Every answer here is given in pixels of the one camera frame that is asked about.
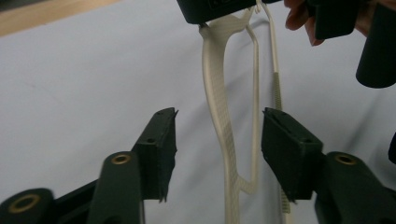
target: brass insert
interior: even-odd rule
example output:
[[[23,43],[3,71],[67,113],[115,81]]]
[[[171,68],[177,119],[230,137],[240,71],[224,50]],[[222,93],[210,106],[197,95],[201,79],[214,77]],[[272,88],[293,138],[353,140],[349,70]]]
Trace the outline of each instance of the brass insert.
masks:
[[[345,165],[356,165],[356,160],[346,154],[338,154],[335,159]]]
[[[114,157],[113,159],[111,159],[111,162],[113,162],[113,164],[116,164],[116,165],[121,165],[121,164],[124,164],[130,160],[131,160],[131,156],[125,155],[125,154],[120,154],[120,155]]]
[[[22,213],[33,208],[39,201],[40,196],[36,194],[24,195],[9,206],[8,212],[13,214]]]

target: plastic strap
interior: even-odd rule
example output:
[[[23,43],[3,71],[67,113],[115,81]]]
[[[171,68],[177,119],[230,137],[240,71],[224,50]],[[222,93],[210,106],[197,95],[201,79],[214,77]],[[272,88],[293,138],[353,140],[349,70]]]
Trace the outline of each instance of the plastic strap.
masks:
[[[258,180],[259,152],[259,45],[248,25],[253,9],[246,9],[242,18],[227,15],[210,25],[202,25],[200,34],[204,39],[203,69],[206,99],[212,121],[220,142],[224,159],[225,217],[227,224],[239,223],[239,191],[254,193]],[[228,111],[224,85],[224,52],[229,38],[247,29],[254,44],[253,71],[253,136],[251,149],[250,182],[238,174],[236,168],[233,129]]]

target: cream plastic part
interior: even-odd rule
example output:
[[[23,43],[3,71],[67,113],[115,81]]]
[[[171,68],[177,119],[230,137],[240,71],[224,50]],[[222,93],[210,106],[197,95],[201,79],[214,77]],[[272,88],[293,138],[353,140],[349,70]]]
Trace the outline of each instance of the cream plastic part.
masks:
[[[209,25],[201,25],[204,39],[203,69],[206,99],[220,142],[224,159],[225,223],[239,223],[239,191],[254,193],[258,182],[259,152],[259,45],[248,22],[253,9],[246,9],[242,18],[227,15]],[[224,52],[233,34],[247,30],[254,44],[253,62],[253,132],[251,149],[250,182],[238,174],[236,168],[233,129],[224,85]]]

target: wooden surface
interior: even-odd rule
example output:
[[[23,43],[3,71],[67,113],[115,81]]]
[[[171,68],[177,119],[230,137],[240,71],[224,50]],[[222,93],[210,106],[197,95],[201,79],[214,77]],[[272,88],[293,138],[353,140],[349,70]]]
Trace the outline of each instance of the wooden surface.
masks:
[[[66,18],[119,0],[50,0],[0,13],[0,36]]]

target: hand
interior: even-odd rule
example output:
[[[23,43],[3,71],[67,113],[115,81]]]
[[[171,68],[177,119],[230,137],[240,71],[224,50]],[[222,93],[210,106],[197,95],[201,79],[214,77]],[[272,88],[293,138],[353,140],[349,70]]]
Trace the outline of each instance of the hand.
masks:
[[[308,9],[305,6],[305,1],[284,0],[284,3],[286,7],[290,8],[289,16],[286,19],[286,27],[291,30],[298,30],[304,25],[309,37],[309,42],[312,46],[323,43],[324,40],[315,39],[315,17],[308,16]],[[396,10],[396,0],[372,0],[362,5],[356,20],[355,28],[365,36],[369,33],[376,3]]]

